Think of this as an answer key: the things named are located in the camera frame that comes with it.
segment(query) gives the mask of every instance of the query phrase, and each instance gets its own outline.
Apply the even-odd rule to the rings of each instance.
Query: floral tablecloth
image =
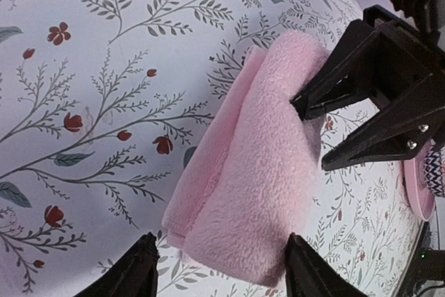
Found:
[[[153,231],[159,296],[284,296],[182,264],[161,217],[248,47],[300,29],[332,49],[360,16],[354,0],[0,0],[0,294],[73,296]],[[329,114],[324,151],[373,113]],[[299,233],[390,296],[419,229],[403,189],[398,163],[327,172]]]

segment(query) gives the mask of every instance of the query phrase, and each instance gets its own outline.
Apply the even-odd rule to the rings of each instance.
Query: table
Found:
[[[182,264],[161,217],[248,47],[300,29],[332,49],[355,0],[0,0],[0,13],[3,296],[73,296],[147,231],[159,296],[284,296]],[[329,114],[323,151],[373,113]],[[297,233],[368,295],[391,295],[420,226],[401,165],[327,172],[312,192]]]

